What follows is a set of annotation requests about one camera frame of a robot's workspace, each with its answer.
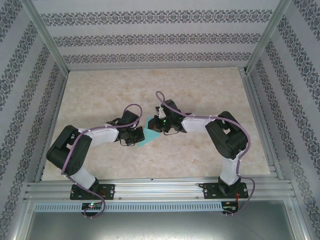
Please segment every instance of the metal panel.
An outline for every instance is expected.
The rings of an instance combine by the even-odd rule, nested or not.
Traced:
[[[32,202],[22,203],[12,235],[8,239],[12,239],[12,240],[26,239],[27,232],[29,230],[29,226],[34,213],[34,209],[35,209],[34,203]]]
[[[97,219],[80,213],[35,212],[28,240],[291,240],[282,201],[251,202],[241,214],[220,212],[110,212]]]
[[[36,213],[79,213],[83,212],[82,203],[36,203]],[[222,211],[220,201],[215,202],[108,202],[104,212],[107,213],[154,213],[154,212],[216,212]]]
[[[284,206],[296,240],[311,240],[297,200],[285,200]]]

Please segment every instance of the metal plate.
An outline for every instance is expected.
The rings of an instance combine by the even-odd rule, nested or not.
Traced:
[[[90,203],[82,202],[37,202],[35,213],[80,213]],[[89,209],[87,212],[100,212]],[[188,202],[114,202],[106,204],[106,213],[167,213],[167,212],[220,212],[222,211],[220,201],[188,201]]]
[[[292,240],[295,238],[283,201],[252,201],[241,214],[234,217],[225,217],[217,211],[169,212],[167,210],[167,212],[105,212],[90,220],[84,219],[79,211],[35,212],[26,237],[26,240],[78,239]]]
[[[115,186],[114,184],[99,184],[98,194],[103,197],[104,200],[113,200],[115,195]],[[71,200],[99,200],[95,195],[82,190],[77,185],[73,184],[71,187],[70,193]]]
[[[207,182],[201,184],[203,185],[204,199],[235,199],[236,193],[239,194],[239,199],[247,199],[249,197],[247,185],[245,182],[241,182],[237,189],[228,196],[224,196],[220,192],[219,183],[217,182]]]

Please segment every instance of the robotic arm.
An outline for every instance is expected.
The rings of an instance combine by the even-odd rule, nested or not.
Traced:
[[[222,155],[222,171],[218,179],[219,190],[224,196],[229,196],[241,182],[237,174],[239,156],[246,149],[248,139],[244,132],[236,125],[220,120],[228,119],[236,122],[236,119],[227,111],[222,112],[216,118],[195,117],[191,113],[179,114],[171,99],[164,101],[155,107],[158,115],[148,122],[148,128],[156,132],[168,134],[170,129],[176,133],[200,132],[208,133],[217,151]]]
[[[136,126],[139,124],[139,116],[129,110],[125,110],[121,118],[107,122],[105,127],[96,127],[87,131],[83,128],[75,128],[72,125],[66,126],[57,137],[51,148],[46,154],[46,158],[57,168],[64,171],[64,174],[73,179],[77,184],[94,193],[98,192],[99,180],[96,179],[84,166],[89,147],[94,147],[104,143],[122,142],[123,146],[133,146],[145,139],[143,128]],[[87,131],[78,139],[69,161],[66,164],[68,155],[78,136]]]

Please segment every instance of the patterned wallpaper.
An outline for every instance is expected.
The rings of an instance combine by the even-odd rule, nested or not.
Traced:
[[[244,67],[279,0],[35,0],[71,70]]]
[[[320,239],[320,4],[293,0],[251,72],[282,172]]]
[[[19,0],[0,1],[0,240],[33,182],[65,78]]]

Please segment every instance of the marble floor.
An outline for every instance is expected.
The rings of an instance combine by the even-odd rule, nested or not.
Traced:
[[[267,160],[237,67],[72,71],[69,74],[53,140],[67,125],[92,128],[121,117],[124,108],[140,104],[144,126],[156,114],[156,91],[185,113],[218,115],[229,111],[250,134],[243,175],[270,174]],[[130,111],[139,114],[139,109]],[[222,157],[208,134],[161,135],[142,147],[106,143],[89,149],[84,165],[98,179],[219,176]],[[46,162],[43,180],[64,180]]]

